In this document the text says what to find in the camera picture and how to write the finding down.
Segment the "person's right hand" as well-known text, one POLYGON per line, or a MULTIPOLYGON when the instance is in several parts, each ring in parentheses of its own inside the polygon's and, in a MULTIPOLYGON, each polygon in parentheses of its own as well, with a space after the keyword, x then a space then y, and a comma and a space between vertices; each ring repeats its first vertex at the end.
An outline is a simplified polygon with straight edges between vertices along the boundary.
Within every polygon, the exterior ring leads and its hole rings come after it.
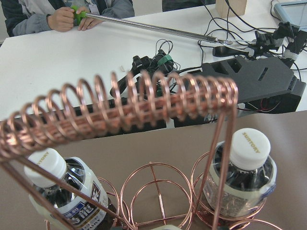
MULTIPOLYGON (((81 12, 90 12, 86 6, 81 6, 76 11, 76 14, 80 14, 81 12)), ((78 26, 78 31, 86 31, 94 28, 98 24, 101 24, 102 21, 95 18, 83 18, 78 26)))

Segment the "person's left hand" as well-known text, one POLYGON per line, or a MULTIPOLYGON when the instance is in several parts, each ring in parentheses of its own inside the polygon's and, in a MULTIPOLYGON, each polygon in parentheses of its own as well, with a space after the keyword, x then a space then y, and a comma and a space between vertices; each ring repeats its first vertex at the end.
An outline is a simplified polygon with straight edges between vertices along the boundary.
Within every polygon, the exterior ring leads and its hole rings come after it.
POLYGON ((51 30, 67 32, 74 27, 74 10, 69 7, 57 9, 47 17, 47 23, 51 30))

